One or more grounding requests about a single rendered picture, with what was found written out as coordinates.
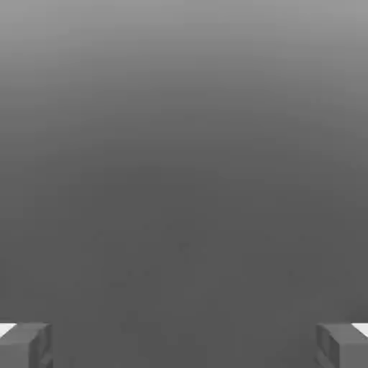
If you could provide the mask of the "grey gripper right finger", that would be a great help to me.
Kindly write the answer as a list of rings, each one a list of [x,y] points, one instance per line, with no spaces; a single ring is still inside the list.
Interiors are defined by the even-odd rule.
[[[368,368],[368,323],[319,323],[317,368]]]

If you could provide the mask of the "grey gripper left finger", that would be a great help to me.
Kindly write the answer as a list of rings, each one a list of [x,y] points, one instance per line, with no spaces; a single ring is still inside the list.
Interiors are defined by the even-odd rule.
[[[53,368],[50,323],[0,323],[0,368]]]

